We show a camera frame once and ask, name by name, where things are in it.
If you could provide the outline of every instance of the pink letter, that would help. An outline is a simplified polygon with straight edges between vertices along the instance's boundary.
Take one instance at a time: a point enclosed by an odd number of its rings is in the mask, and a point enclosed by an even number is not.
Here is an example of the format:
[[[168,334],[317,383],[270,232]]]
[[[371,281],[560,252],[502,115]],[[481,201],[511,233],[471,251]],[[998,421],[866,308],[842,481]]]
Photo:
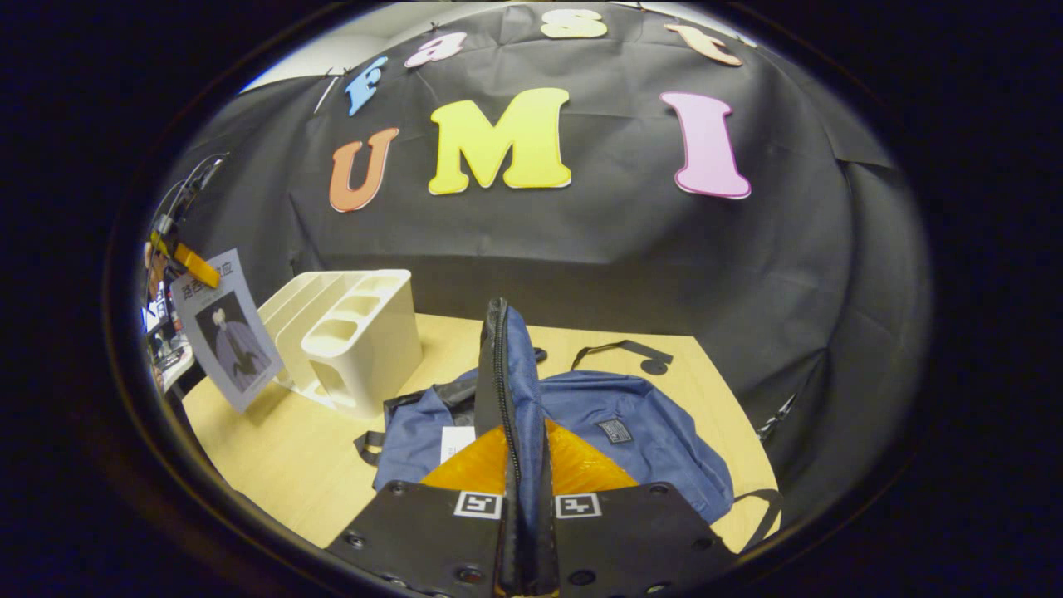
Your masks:
[[[735,151],[724,123],[724,117],[731,112],[730,106],[694,93],[665,91],[660,97],[679,117],[687,154],[687,164],[675,173],[675,184],[685,191],[702,194],[729,199],[748,197],[749,181],[738,173]]]

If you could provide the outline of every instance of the black backdrop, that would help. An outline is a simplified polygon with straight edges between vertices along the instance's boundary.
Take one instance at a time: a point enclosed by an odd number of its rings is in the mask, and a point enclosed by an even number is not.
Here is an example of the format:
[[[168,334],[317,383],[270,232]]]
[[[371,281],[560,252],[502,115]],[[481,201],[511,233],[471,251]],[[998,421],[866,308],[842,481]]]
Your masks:
[[[898,434],[929,328],[929,260],[902,172],[853,108],[765,45],[727,41],[718,64],[664,28],[671,16],[603,3],[608,32],[551,39],[549,3],[500,5],[385,50],[377,91],[349,117],[331,81],[241,93],[189,143],[158,195],[231,152],[182,222],[204,255],[239,251],[255,303],[307,270],[407,268],[418,311],[480,319],[502,294],[528,323],[692,335],[759,427],[795,396],[766,448],[783,520],[826,508]],[[426,40],[462,50],[407,69]],[[473,100],[494,122],[520,91],[559,87],[572,183],[433,195],[432,112]],[[663,91],[726,102],[752,194],[689,193],[674,182],[682,134]],[[398,126],[384,182],[364,208],[328,203],[333,152]],[[352,178],[364,180],[368,150]],[[502,168],[508,167],[508,159]]]
[[[924,191],[944,306],[919,405],[947,420],[878,502],[752,595],[1045,594],[1059,584],[1046,475],[1059,446],[1051,418],[1026,414],[1051,406],[1044,358],[1058,348],[1045,318],[1056,298],[1039,294],[1058,221],[1057,154],[1045,134],[1058,21],[1037,3],[753,4],[866,83],[919,141],[909,173]],[[176,498],[181,490],[114,400],[96,294],[71,289],[100,280],[124,181],[167,122],[306,10],[40,3],[2,19],[4,44],[20,58],[5,80],[16,90],[10,140],[21,149],[9,163],[16,188],[5,224],[27,266],[16,266],[9,298],[44,323],[26,337],[30,351],[13,356],[24,393],[5,404],[15,424],[6,440],[18,443],[6,452],[10,586],[187,596],[231,592],[221,571],[244,583],[282,579],[275,568],[248,568],[252,551],[223,530],[202,535],[214,528]],[[72,157],[60,168],[56,156]],[[158,517],[179,528],[162,533]]]

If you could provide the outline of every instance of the navy blue bag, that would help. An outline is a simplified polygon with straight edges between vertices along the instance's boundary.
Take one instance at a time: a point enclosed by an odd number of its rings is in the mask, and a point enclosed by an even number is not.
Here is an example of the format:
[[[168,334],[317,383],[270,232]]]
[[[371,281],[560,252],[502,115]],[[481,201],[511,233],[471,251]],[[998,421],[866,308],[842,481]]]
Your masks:
[[[708,524],[731,509],[735,495],[727,465],[697,437],[687,412],[635,376],[575,371],[539,380],[536,363],[544,354],[532,347],[523,319],[497,298],[492,308],[482,335],[479,369],[454,382],[387,401],[385,434],[370,432],[355,441],[362,458],[378,467],[373,488],[392,480],[420,482],[435,469],[444,426],[475,426],[477,437],[496,426],[480,422],[491,418],[484,413],[493,406],[476,404],[477,395],[493,394],[490,381],[478,374],[490,369],[485,360],[495,351],[495,357],[506,356],[497,380],[504,381],[511,407],[502,403],[502,420],[509,421],[517,438],[514,490],[526,529],[534,533],[540,517],[544,418],[581,438],[639,484],[671,483]],[[489,330],[492,319],[504,326]],[[369,452],[367,444],[381,446],[379,455]]]

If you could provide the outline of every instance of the black strap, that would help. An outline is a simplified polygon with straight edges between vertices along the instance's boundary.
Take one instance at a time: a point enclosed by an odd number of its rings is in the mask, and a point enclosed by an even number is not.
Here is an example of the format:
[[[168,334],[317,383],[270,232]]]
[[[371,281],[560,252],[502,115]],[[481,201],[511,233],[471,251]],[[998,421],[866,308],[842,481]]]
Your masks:
[[[759,491],[747,492],[742,496],[736,496],[735,502],[742,500],[747,496],[755,496],[757,498],[767,501],[767,511],[764,513],[764,517],[760,520],[760,525],[753,532],[749,537],[749,542],[745,543],[745,547],[742,552],[753,548],[754,546],[760,544],[760,541],[767,537],[767,532],[772,530],[772,525],[775,524],[775,518],[779,516],[782,512],[782,495],[779,491],[773,491],[772,489],[763,489]]]
[[[384,437],[384,432],[373,432],[370,430],[354,440],[354,448],[358,450],[358,457],[373,467],[376,467],[376,462],[381,460],[381,454],[370,452],[369,447],[383,447]]]
[[[672,363],[672,356],[668,354],[663,354],[652,347],[646,347],[645,345],[636,343],[635,341],[624,340],[618,341],[617,343],[609,343],[608,345],[602,345],[600,347],[584,347],[583,349],[579,349],[579,353],[576,354],[576,359],[572,362],[572,368],[569,369],[569,372],[576,370],[576,366],[579,365],[579,362],[583,361],[585,357],[587,357],[587,354],[613,348],[626,349],[632,354],[649,358],[642,362],[642,372],[645,372],[646,374],[660,376],[661,374],[668,372],[668,365],[665,364]]]

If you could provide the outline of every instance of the white desk organizer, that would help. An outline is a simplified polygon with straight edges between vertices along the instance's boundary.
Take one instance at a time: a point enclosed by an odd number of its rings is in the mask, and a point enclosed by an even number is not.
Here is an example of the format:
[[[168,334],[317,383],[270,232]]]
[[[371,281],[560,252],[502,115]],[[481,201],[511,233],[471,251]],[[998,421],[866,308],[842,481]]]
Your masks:
[[[305,272],[258,313],[276,382],[353,417],[379,415],[421,363],[408,270]]]

